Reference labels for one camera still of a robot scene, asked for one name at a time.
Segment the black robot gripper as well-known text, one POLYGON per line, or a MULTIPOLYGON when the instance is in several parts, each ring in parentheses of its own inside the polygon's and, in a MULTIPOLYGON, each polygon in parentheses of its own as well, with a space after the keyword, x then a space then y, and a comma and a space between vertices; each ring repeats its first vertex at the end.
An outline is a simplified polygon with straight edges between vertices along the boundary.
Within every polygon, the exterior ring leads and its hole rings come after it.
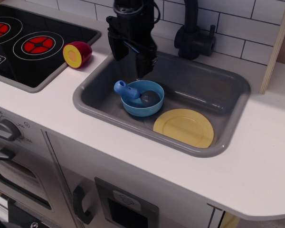
POLYGON ((154 24, 155 4, 114 4, 116 17, 108 16, 108 40, 112 54, 121 60, 129 54, 131 46, 137 52, 137 76, 143 78, 153 70, 157 62, 154 55, 157 46, 151 37, 154 24))

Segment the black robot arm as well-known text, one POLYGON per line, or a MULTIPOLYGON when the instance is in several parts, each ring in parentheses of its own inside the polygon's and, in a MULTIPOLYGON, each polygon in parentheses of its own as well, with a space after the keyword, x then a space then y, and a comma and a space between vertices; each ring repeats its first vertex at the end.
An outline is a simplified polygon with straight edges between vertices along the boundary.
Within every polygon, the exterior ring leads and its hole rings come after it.
POLYGON ((142 78, 157 62, 157 46, 151 31, 160 19, 154 19, 158 6, 153 0, 115 0, 113 9, 116 16, 106 18, 112 54, 119 61, 130 49, 135 52, 137 77, 142 78))

